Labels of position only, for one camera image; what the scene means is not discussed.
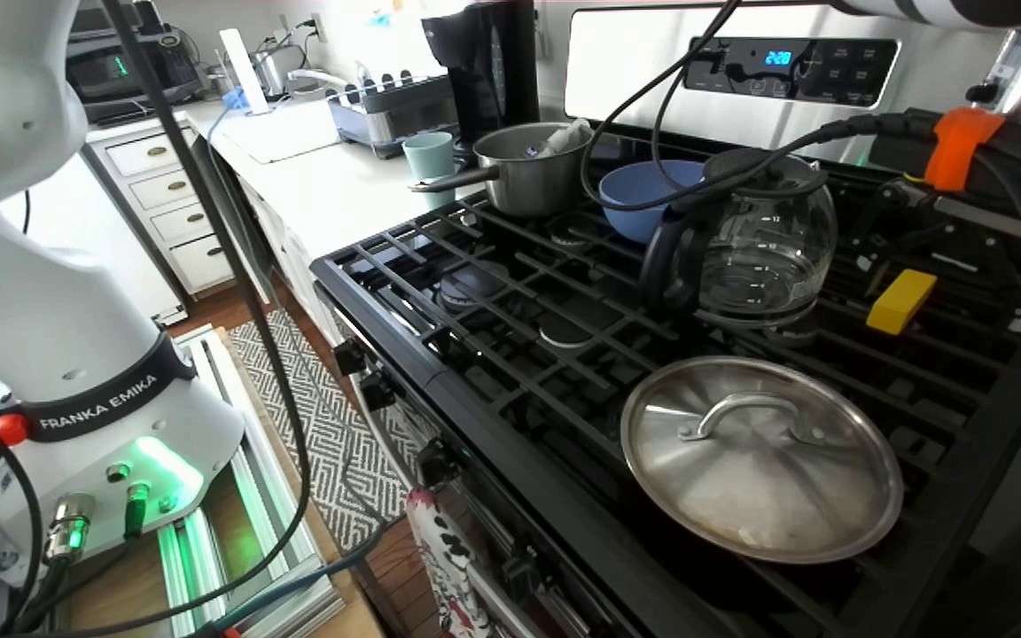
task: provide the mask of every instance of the saucepan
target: saucepan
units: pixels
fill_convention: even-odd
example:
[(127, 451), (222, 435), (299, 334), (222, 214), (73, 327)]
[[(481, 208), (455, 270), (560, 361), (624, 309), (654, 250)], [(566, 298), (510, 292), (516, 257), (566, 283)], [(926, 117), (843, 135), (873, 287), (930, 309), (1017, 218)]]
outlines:
[(884, 431), (828, 387), (754, 359), (686, 359), (638, 381), (620, 445), (690, 535), (769, 563), (873, 549), (902, 477)]
[(416, 191), (455, 191), (462, 184), (484, 184), (488, 202), (504, 215), (553, 215), (579, 191), (579, 165), (583, 142), (553, 150), (553, 135), (570, 119), (535, 119), (481, 135), (472, 153), (477, 170), (418, 179)]

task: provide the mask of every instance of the backsplash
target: backsplash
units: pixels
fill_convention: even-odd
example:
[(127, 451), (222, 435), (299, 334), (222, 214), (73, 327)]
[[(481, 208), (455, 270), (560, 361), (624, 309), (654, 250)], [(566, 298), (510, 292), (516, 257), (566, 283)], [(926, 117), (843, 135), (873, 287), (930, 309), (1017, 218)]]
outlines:
[[(156, 0), (162, 21), (177, 25), (196, 59), (215, 59), (219, 27), (236, 27), (249, 47), (289, 25), (293, 41), (307, 47), (307, 59), (359, 78), (368, 71), (432, 73), (432, 59), (416, 0)], [(306, 18), (321, 21), (321, 39), (306, 39)]]

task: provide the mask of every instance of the white cabinet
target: white cabinet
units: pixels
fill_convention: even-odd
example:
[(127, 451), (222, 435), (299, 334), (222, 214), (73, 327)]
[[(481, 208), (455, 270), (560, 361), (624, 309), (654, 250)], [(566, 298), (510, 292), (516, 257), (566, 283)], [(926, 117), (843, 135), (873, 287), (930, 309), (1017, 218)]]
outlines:
[(177, 277), (183, 281), (186, 292), (206, 292), (229, 281), (229, 263), (215, 237), (179, 244), (171, 250), (171, 257), (177, 263)]
[(206, 208), (160, 127), (106, 135), (91, 150), (190, 298), (232, 281)]
[[(69, 156), (52, 178), (30, 184), (29, 195), (29, 237), (34, 244), (50, 250), (88, 250), (88, 257), (102, 263), (115, 287), (162, 327), (186, 320), (179, 298), (80, 156)], [(22, 227), (24, 195), (2, 197), (0, 214)]]
[(289, 293), (299, 298), (299, 306), (306, 309), (306, 316), (313, 320), (313, 327), (321, 328), (321, 337), (331, 342), (340, 342), (344, 334), (335, 328), (335, 320), (331, 312), (331, 306), (315, 293), (315, 281), (307, 273), (307, 250), (300, 249), (300, 242), (289, 234), (289, 227), (284, 224), (284, 215), (249, 184), (241, 184), (258, 227), (271, 249), (275, 264), (284, 270)]

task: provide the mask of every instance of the black stovetop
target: black stovetop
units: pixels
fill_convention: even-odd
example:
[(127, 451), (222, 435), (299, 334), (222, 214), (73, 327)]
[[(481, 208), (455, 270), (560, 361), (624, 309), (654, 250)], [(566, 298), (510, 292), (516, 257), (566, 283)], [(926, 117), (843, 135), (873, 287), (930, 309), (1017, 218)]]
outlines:
[[(647, 316), (643, 249), (589, 207), (524, 224), (475, 197), (318, 257), (315, 277), (638, 619), (661, 619), (653, 635), (711, 624), (673, 605), (741, 612), (765, 635), (900, 635), (1021, 443), (1021, 242), (907, 208), (879, 175), (836, 170), (828, 189), (841, 249), (814, 312), (786, 328)], [(902, 264), (937, 273), (937, 293), (902, 337), (866, 328)], [(875, 549), (828, 566), (736, 560), (634, 489), (618, 441), (627, 390), (728, 352), (794, 365), (884, 429), (907, 496)], [(620, 581), (638, 566), (653, 581)], [(653, 598), (654, 585), (686, 594)]]

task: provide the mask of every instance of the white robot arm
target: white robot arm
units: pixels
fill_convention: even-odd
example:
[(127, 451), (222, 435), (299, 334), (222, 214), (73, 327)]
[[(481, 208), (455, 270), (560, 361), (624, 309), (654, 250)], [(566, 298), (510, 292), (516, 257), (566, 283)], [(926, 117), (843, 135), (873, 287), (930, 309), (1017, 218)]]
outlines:
[(945, 27), (1012, 27), (1021, 0), (834, 0), (843, 9), (894, 15)]
[[(84, 138), (62, 83), (69, 18), (73, 0), (0, 0), (0, 197), (50, 178)], [(241, 441), (236, 416), (183, 380), (99, 264), (41, 250), (2, 215), (0, 380), (22, 402), (11, 451), (41, 533), (56, 507), (88, 516), (80, 555), (190, 515)], [(30, 552), (16, 477), (0, 467), (0, 581), (22, 585)]]

